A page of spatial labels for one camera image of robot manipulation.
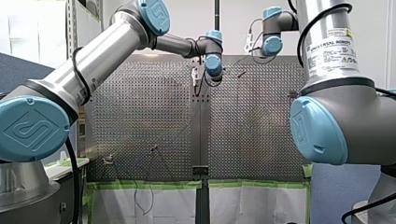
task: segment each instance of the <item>metal pegboard wall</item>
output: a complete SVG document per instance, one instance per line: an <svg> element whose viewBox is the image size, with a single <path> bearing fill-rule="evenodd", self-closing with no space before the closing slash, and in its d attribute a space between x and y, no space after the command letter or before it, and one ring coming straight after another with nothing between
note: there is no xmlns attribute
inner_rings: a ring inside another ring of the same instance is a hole
<svg viewBox="0 0 396 224"><path fill-rule="evenodd" d="M95 92L90 181L191 179L191 70L174 59L134 55Z"/></svg>
<svg viewBox="0 0 396 224"><path fill-rule="evenodd" d="M302 180L306 161L292 142L288 94L305 84L303 69L294 57L235 64L241 59L226 57L228 74L212 89L210 177Z"/></svg>

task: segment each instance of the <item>gray wall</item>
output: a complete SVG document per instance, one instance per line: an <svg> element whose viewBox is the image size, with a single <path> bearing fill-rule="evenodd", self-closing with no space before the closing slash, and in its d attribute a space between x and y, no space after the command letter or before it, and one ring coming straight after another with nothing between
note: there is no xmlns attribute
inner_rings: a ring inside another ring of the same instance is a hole
<svg viewBox="0 0 396 224"><path fill-rule="evenodd" d="M368 199L379 174L379 166L314 165L311 223L341 223L354 203Z"/></svg>

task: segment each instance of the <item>black strap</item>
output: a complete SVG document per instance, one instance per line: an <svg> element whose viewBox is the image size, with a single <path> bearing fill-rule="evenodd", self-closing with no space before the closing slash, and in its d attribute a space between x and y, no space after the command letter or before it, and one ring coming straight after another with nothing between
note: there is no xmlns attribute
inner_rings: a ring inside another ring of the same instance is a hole
<svg viewBox="0 0 396 224"><path fill-rule="evenodd" d="M76 48L73 51L73 56L72 56L72 63L73 63L73 70L75 72L75 74L77 75L78 79L82 82L82 85L84 85L85 91L87 92L87 95L84 99L84 102L82 102L82 105L87 104L90 101L91 98L91 90L90 90L90 86L88 85L87 81L85 80L84 76L81 74L81 72L79 71L78 67L77 67L77 62L76 62L76 56L77 53L81 50L82 48Z"/></svg>
<svg viewBox="0 0 396 224"><path fill-rule="evenodd" d="M305 96L314 91L321 91L327 88L338 87L338 86L369 86L374 88L375 84L371 79L365 77L337 78L337 79L320 82L313 86L307 87L300 92L300 95Z"/></svg>
<svg viewBox="0 0 396 224"><path fill-rule="evenodd" d="M64 112L66 112L67 115L69 116L70 124L73 124L74 121L76 121L78 119L78 113L67 102L65 102L61 97L59 97L57 94L53 93L52 91L47 90L43 86L41 86L31 80L25 81L22 85L33 90L33 91L40 93L41 95L43 95L43 96L47 97L48 99L50 99L51 101L53 101L54 103L58 104L64 110Z"/></svg>

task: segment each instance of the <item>robotic arm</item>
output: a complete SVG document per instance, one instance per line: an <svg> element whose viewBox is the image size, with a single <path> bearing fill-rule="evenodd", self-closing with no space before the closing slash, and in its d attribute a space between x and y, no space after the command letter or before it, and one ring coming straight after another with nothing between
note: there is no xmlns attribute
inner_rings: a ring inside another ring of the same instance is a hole
<svg viewBox="0 0 396 224"><path fill-rule="evenodd" d="M351 5L296 2L298 26L294 15L280 7L264 11L262 43L262 54L274 56L283 46L281 32L298 27L301 33L298 55L307 82L290 110L294 143L313 162L382 165L370 205L360 211L372 208L364 224L396 223L396 101L389 97L394 94L378 95L374 82L359 70L347 16ZM356 211L346 213L343 222Z"/></svg>
<svg viewBox="0 0 396 224"><path fill-rule="evenodd" d="M44 79L28 80L12 91L0 103L0 118L8 120L0 132L0 160L38 161L58 150L78 118L78 107L137 49L149 47L185 58L205 55L207 76L220 81L221 33L184 39L166 35L169 27L162 0L134 0L120 7L111 26L74 58Z"/></svg>
<svg viewBox="0 0 396 224"><path fill-rule="evenodd" d="M49 182L40 160L65 143L78 119L78 107L135 50L205 56L206 78L221 81L221 32L209 31L193 40L167 35L169 28L162 0L133 0L117 10L110 27L61 67L44 79L26 81L0 100L0 219L59 223L59 198L53 196L59 185ZM54 211L40 216L43 209L37 203L52 204L49 208ZM28 209L32 217L20 215Z"/></svg>

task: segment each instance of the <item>logo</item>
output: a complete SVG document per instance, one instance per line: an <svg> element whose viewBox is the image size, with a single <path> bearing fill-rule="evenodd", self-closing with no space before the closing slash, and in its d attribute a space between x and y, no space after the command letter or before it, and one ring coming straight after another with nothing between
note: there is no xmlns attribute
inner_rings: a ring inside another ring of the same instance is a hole
<svg viewBox="0 0 396 224"><path fill-rule="evenodd" d="M162 21L163 23L166 21L167 17L165 10L159 2L154 3L152 6L150 6L150 8L155 18L157 18L159 21Z"/></svg>
<svg viewBox="0 0 396 224"><path fill-rule="evenodd" d="M59 127L33 109L9 125L4 134L26 149L37 151L57 133Z"/></svg>
<svg viewBox="0 0 396 224"><path fill-rule="evenodd" d="M301 113L297 114L292 118L292 130L294 136L294 142L297 146L306 144L309 141L306 137L304 117Z"/></svg>

